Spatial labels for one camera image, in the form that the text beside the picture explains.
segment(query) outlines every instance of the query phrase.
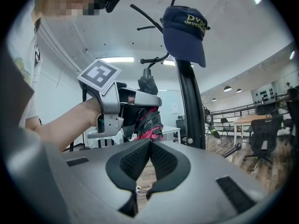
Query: wooden floor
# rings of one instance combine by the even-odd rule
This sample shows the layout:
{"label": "wooden floor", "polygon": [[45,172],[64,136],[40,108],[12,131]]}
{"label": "wooden floor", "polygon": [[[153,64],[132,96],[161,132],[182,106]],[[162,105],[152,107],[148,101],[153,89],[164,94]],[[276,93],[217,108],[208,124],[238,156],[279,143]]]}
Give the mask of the wooden floor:
{"label": "wooden floor", "polygon": [[[253,154],[248,143],[248,139],[242,140],[241,138],[238,138],[237,142],[242,143],[242,149],[227,158],[230,162],[257,179],[269,194],[283,186],[293,166],[293,161],[291,158],[286,159],[286,163],[283,164],[283,158],[288,157],[291,154],[290,145],[284,145],[285,139],[277,139],[277,147],[272,152],[270,158],[270,160],[273,161],[273,166],[271,167],[268,162],[261,159],[257,163],[254,171],[251,171],[251,169],[256,158],[247,158],[246,161],[243,160],[245,155]],[[209,137],[206,136],[206,149],[210,152],[222,155],[232,147],[233,144],[230,143],[228,137],[223,137],[222,141],[220,142],[211,135],[209,135]],[[151,161],[149,161],[142,174],[138,178],[137,185],[144,190],[148,190],[156,181],[155,169]],[[145,191],[139,192],[141,195],[144,195],[145,193]],[[137,199],[138,208],[141,210],[146,205],[147,199],[145,195],[138,195]]]}

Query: navy baseball cap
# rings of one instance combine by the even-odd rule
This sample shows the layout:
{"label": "navy baseball cap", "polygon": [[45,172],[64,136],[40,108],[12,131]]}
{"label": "navy baseball cap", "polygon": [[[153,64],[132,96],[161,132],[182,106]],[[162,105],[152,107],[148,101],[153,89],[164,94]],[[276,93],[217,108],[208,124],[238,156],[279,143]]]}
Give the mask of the navy baseball cap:
{"label": "navy baseball cap", "polygon": [[207,20],[195,8],[170,6],[163,19],[165,47],[174,58],[206,67],[203,38]]}

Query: white t-shirt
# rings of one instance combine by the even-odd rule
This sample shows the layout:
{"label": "white t-shirt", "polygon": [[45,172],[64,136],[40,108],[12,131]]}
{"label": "white t-shirt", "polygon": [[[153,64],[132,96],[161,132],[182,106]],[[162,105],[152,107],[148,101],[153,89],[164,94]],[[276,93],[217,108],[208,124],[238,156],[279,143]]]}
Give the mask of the white t-shirt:
{"label": "white t-shirt", "polygon": [[[35,25],[31,13],[35,1],[31,0],[16,18],[7,36],[7,48],[24,80],[36,91],[42,58],[37,47]],[[22,115],[19,126],[25,127],[25,120],[37,116],[34,93]]]}

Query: cap brim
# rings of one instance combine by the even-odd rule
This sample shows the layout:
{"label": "cap brim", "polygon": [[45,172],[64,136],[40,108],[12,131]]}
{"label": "cap brim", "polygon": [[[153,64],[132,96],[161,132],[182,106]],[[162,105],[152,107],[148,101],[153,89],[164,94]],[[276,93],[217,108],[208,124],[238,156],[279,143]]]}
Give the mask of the cap brim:
{"label": "cap brim", "polygon": [[167,27],[163,29],[163,36],[165,47],[174,58],[206,67],[204,48],[200,39],[189,33]]}

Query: round ceiling light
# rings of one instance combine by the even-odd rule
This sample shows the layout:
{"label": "round ceiling light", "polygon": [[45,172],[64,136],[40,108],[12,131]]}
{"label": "round ceiling light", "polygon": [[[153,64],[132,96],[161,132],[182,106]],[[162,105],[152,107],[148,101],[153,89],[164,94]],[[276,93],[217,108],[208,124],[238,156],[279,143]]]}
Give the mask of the round ceiling light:
{"label": "round ceiling light", "polygon": [[227,86],[224,87],[223,91],[227,92],[227,91],[231,91],[231,90],[232,90],[232,87],[230,87],[230,86],[227,85]]}

